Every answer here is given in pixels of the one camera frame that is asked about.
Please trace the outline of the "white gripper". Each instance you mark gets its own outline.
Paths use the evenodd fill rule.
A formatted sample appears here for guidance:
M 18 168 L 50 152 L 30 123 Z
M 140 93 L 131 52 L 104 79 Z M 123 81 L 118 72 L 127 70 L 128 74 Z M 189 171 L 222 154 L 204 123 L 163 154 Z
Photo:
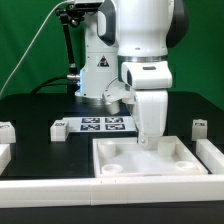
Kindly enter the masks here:
M 168 63 L 123 62 L 121 78 L 133 94 L 133 101 L 127 105 L 138 130 L 138 143 L 146 146 L 150 138 L 158 138 L 165 131 L 167 89 L 172 86 Z

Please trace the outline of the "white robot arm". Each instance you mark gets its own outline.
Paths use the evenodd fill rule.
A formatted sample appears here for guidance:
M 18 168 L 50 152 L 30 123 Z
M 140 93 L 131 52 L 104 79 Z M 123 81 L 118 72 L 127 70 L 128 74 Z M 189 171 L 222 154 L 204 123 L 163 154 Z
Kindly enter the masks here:
M 168 50 L 188 29 L 183 0 L 74 0 L 84 17 L 86 62 L 78 96 L 111 114 L 127 105 L 146 146 L 164 134 L 172 74 Z

